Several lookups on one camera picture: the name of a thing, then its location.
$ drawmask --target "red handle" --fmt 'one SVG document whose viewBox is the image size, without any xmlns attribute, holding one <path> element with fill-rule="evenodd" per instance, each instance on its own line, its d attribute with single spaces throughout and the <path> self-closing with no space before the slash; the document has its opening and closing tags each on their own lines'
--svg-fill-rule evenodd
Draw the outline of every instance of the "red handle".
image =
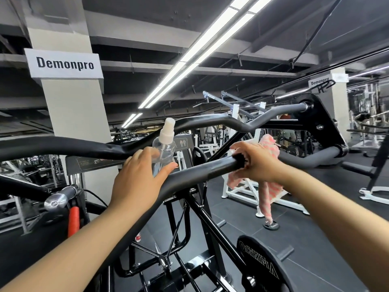
<svg viewBox="0 0 389 292">
<path fill-rule="evenodd" d="M 69 211 L 68 237 L 74 235 L 80 229 L 80 209 L 75 206 Z"/>
</svg>

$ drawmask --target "towel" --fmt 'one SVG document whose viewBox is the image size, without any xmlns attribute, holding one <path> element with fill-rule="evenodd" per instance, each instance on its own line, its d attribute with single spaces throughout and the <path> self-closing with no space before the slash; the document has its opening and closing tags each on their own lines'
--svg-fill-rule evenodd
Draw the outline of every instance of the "towel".
<svg viewBox="0 0 389 292">
<path fill-rule="evenodd" d="M 275 140 L 270 134 L 265 134 L 260 142 L 263 147 L 268 149 L 270 154 L 278 158 L 278 155 L 280 154 L 280 149 L 278 146 L 275 145 Z M 231 172 L 228 174 L 228 180 L 227 185 L 234 189 L 236 186 L 238 186 L 242 179 L 234 179 L 234 172 Z M 282 186 L 274 183 L 274 182 L 259 182 L 258 183 L 258 196 L 259 196 L 259 207 L 262 212 L 262 214 L 266 218 L 266 222 L 271 224 L 273 223 L 273 218 L 271 216 L 271 204 L 278 200 L 281 197 L 282 194 Z"/>
</svg>

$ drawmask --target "spray bottle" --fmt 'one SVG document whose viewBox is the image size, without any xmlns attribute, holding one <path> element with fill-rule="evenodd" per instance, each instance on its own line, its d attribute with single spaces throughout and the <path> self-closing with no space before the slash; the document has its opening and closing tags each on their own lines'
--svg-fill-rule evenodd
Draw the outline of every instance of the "spray bottle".
<svg viewBox="0 0 389 292">
<path fill-rule="evenodd" d="M 162 167 L 168 165 L 173 160 L 174 151 L 176 148 L 174 138 L 175 120 L 166 118 L 165 124 L 159 133 L 159 137 L 153 141 L 153 147 L 159 150 L 159 157 L 153 158 L 152 169 L 153 176 L 156 176 Z"/>
</svg>

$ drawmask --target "ceiling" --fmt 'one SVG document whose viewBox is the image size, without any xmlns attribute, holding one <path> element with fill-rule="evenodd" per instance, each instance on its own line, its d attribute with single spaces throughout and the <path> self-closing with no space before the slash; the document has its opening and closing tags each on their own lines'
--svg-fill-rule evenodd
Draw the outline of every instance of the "ceiling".
<svg viewBox="0 0 389 292">
<path fill-rule="evenodd" d="M 16 9 L 21 8 L 19 0 L 12 2 Z M 225 90 L 245 97 L 292 80 L 286 73 L 299 76 L 389 45 L 389 0 L 342 0 L 306 54 L 291 68 L 289 59 L 299 54 L 334 2 L 273 0 L 201 65 L 209 68 L 209 73 L 212 68 L 211 75 L 194 72 L 187 76 L 139 123 L 158 123 L 167 114 L 183 117 L 218 107 L 218 103 L 205 103 L 193 108 L 204 101 L 203 90 L 217 96 Z M 82 0 L 93 52 L 110 64 L 129 63 L 125 69 L 103 68 L 102 96 L 111 127 L 119 127 L 130 112 L 137 111 L 166 70 L 230 3 L 231 0 Z M 7 0 L 0 0 L 0 34 L 14 50 L 0 43 L 2 52 L 11 55 L 5 58 L 0 54 L 0 111 L 9 115 L 0 114 L 0 137 L 51 129 L 48 113 L 42 113 L 47 110 L 43 90 L 29 77 L 23 62 L 23 48 L 30 46 L 20 25 Z M 350 66 L 348 72 L 387 62 L 389 55 L 385 53 L 361 61 L 358 67 Z M 131 68 L 131 63 L 140 63 L 144 68 Z M 225 75 L 225 69 L 252 73 Z M 258 70 L 270 73 L 255 75 Z M 291 84 L 276 94 L 305 84 L 306 81 Z M 271 93 L 264 94 L 268 103 Z"/>
</svg>

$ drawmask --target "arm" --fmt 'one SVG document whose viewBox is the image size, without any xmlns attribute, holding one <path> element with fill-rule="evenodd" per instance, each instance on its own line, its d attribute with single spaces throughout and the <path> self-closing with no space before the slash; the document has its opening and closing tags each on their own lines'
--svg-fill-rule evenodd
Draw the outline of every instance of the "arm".
<svg viewBox="0 0 389 292">
<path fill-rule="evenodd" d="M 177 166 L 171 163 L 153 178 L 151 155 L 148 147 L 129 158 L 115 178 L 108 209 L 0 291 L 84 291 L 119 240 L 156 201 L 162 183 Z"/>
<path fill-rule="evenodd" d="M 299 199 L 370 292 L 389 291 L 389 222 L 308 173 L 270 156 L 260 145 L 237 142 L 249 165 L 237 178 L 276 182 Z"/>
</svg>

